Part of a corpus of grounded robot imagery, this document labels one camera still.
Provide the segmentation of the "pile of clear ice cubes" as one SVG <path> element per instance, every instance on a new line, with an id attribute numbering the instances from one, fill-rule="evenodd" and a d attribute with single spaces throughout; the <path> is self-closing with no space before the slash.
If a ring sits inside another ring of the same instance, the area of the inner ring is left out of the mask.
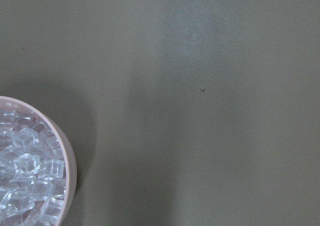
<path id="1" fill-rule="evenodd" d="M 58 138 L 41 118 L 0 111 L 0 224 L 55 226 L 66 194 Z"/>

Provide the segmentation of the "pink bowl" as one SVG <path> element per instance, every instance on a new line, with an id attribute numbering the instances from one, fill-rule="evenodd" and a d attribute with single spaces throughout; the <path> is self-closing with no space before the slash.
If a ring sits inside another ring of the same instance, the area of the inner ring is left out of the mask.
<path id="1" fill-rule="evenodd" d="M 66 187 L 65 187 L 65 196 L 63 200 L 62 209 L 59 213 L 56 225 L 60 226 L 72 204 L 73 198 L 75 196 L 76 186 L 77 186 L 77 162 L 74 154 L 73 147 L 65 135 L 65 133 L 60 129 L 60 127 L 51 120 L 48 116 L 40 112 L 38 109 L 29 105 L 26 102 L 21 100 L 1 96 L 0 97 L 0 108 L 5 110 L 15 110 L 20 113 L 27 113 L 33 115 L 35 118 L 41 118 L 45 121 L 48 126 L 52 129 L 53 133 L 58 139 L 60 144 L 63 158 L 65 162 L 65 171 L 66 171 Z"/>

